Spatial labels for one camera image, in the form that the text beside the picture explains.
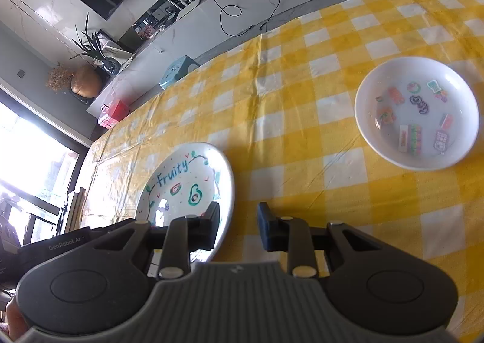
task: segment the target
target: decorated plate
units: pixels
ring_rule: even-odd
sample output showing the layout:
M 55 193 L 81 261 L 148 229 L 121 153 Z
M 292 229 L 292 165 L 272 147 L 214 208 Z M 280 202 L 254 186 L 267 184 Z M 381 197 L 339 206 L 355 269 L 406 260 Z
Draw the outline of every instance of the decorated plate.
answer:
M 219 248 L 234 207 L 234 178 L 227 158 L 214 145 L 182 145 L 168 156 L 146 183 L 136 208 L 136 219 L 168 226 L 181 216 L 201 216 L 210 202 L 220 205 L 220 224 L 213 250 L 198 250 L 190 261 L 210 260 Z M 155 253 L 152 264 L 159 262 Z

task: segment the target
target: table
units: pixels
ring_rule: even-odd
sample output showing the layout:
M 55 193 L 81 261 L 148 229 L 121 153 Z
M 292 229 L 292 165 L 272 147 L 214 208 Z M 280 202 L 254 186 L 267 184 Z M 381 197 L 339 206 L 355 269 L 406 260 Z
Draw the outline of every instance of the table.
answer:
M 483 4 L 348 0 L 214 58 L 92 145 L 77 184 L 87 189 L 80 226 L 134 216 L 160 162 L 177 145 L 207 141 L 236 182 L 216 261 L 284 264 L 262 250 L 261 200 L 312 226 L 342 220 L 446 271 L 459 291 L 449 329 L 471 341 L 484 331 L 484 137 L 454 167 L 404 170 L 365 143 L 353 104 L 366 74 L 398 56 L 449 64 L 484 103 Z

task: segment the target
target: white plate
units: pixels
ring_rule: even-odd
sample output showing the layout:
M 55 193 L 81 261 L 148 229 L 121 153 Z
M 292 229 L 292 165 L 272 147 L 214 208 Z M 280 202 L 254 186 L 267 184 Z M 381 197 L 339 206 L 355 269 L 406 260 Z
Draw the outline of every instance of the white plate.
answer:
M 210 260 L 222 243 L 234 208 L 234 178 L 227 158 L 214 145 L 188 143 L 154 171 L 139 198 L 135 219 L 168 226 L 181 216 L 201 216 L 212 201 L 220 205 L 215 247 L 191 253 L 191 262 Z
M 446 100 L 427 85 L 432 80 L 446 92 Z M 408 87 L 412 82 L 418 85 Z M 400 104 L 392 99 L 391 87 L 400 92 L 396 98 L 398 101 L 400 97 Z M 417 95 L 427 103 L 428 112 L 421 113 L 418 105 L 410 101 Z M 394 122 L 382 124 L 381 112 L 387 108 L 391 108 Z M 446 114 L 452 116 L 453 122 L 443 129 L 441 121 Z M 355 117 L 361 134 L 375 152 L 409 170 L 450 167 L 471 150 L 479 130 L 477 103 L 464 79 L 445 64 L 420 57 L 395 58 L 373 69 L 358 88 Z M 412 154 L 409 149 L 405 152 L 405 145 L 398 150 L 399 136 L 405 133 L 406 125 L 421 127 L 420 154 Z M 436 149 L 437 131 L 442 130 L 448 138 L 445 153 Z

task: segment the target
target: gray gripper base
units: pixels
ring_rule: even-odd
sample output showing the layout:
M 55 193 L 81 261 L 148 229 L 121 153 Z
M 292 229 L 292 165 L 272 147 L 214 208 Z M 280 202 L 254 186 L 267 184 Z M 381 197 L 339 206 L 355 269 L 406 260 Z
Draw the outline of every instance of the gray gripper base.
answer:
M 293 278 L 274 262 L 198 264 L 184 278 L 157 283 L 145 306 L 115 328 L 78 337 L 52 336 L 32 328 L 18 342 L 456 343 L 456 340 L 444 328 L 411 337 L 367 331 L 338 313 L 316 280 Z

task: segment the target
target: blue box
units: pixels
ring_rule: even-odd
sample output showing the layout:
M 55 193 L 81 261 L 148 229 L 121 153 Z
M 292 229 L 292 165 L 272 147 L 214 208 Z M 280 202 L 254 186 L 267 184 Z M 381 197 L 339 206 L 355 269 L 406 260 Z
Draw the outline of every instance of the blue box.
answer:
M 200 67 L 199 64 L 192 58 L 188 56 L 180 57 L 166 69 L 165 75 L 160 80 L 160 87 L 165 90 L 198 67 Z

